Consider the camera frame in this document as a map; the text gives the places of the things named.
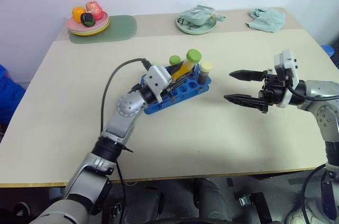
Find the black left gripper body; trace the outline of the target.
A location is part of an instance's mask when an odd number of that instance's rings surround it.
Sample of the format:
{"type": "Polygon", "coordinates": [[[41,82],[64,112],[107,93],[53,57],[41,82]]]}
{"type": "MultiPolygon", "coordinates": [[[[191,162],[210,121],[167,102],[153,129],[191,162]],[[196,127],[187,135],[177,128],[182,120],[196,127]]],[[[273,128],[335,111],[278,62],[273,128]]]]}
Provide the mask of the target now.
{"type": "Polygon", "coordinates": [[[168,97],[170,100],[175,100],[174,94],[172,93],[175,89],[177,89],[179,86],[184,84],[188,78],[189,74],[184,74],[180,78],[178,78],[175,82],[171,82],[168,87],[166,87],[161,92],[161,97],[165,98],[168,97]]]}

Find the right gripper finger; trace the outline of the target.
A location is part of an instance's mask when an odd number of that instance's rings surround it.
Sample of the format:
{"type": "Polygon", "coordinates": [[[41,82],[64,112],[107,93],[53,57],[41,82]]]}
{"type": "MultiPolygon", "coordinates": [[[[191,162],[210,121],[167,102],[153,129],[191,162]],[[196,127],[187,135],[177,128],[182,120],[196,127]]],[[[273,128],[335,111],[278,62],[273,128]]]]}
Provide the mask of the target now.
{"type": "Polygon", "coordinates": [[[267,102],[262,98],[254,98],[245,94],[224,95],[224,98],[236,105],[258,109],[261,112],[267,112],[267,102]]]}
{"type": "Polygon", "coordinates": [[[237,70],[229,73],[229,76],[243,81],[262,81],[265,78],[264,71],[237,70]]]}

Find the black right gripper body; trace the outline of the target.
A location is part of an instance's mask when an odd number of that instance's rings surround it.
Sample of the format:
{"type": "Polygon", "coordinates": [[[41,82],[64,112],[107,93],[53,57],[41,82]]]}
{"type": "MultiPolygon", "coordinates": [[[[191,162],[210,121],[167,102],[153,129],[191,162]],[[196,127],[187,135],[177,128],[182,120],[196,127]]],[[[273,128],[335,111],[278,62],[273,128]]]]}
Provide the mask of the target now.
{"type": "Polygon", "coordinates": [[[272,70],[265,70],[263,72],[264,85],[259,91],[259,99],[264,102],[260,111],[262,113],[268,112],[268,107],[279,104],[285,94],[286,88],[284,83],[279,81],[278,76],[273,74],[272,70]]]}

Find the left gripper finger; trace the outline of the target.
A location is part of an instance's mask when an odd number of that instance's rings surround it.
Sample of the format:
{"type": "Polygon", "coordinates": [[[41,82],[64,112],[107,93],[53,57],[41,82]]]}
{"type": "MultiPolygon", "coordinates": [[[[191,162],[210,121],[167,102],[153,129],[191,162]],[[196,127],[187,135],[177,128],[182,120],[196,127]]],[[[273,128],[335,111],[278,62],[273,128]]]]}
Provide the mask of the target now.
{"type": "Polygon", "coordinates": [[[199,65],[195,65],[191,71],[183,76],[183,80],[196,80],[199,74],[199,65]]]}
{"type": "Polygon", "coordinates": [[[183,64],[183,61],[178,64],[169,66],[169,73],[177,72],[181,68],[182,64],[183,64]]]}

